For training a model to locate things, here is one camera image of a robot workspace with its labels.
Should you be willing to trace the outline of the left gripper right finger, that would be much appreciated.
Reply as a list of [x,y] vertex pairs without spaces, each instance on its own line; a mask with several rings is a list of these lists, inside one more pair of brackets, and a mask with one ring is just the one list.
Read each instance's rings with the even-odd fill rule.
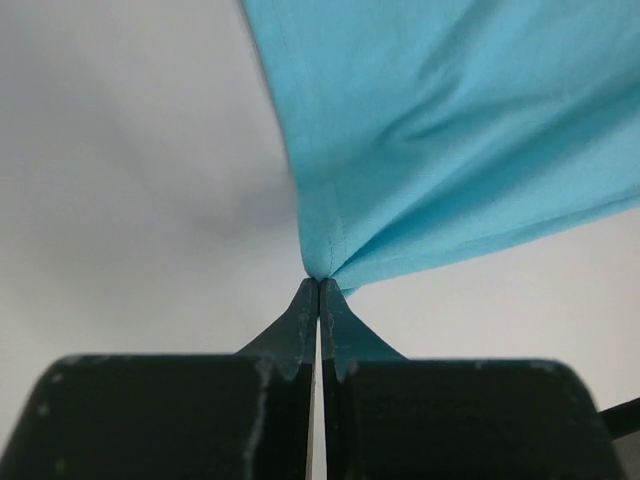
[[623,479],[623,410],[599,412],[582,380],[547,359],[414,360],[319,294],[331,479]]

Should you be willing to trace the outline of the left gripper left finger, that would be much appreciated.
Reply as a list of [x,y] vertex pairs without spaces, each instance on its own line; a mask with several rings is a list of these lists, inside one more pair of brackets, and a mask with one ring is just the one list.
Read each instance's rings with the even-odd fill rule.
[[320,288],[234,354],[76,354],[40,376],[5,479],[307,479]]

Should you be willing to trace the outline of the teal polo shirt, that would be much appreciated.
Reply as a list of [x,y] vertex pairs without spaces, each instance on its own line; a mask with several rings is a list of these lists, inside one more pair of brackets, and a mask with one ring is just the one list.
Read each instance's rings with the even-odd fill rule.
[[247,1],[306,272],[346,292],[639,204],[635,1]]

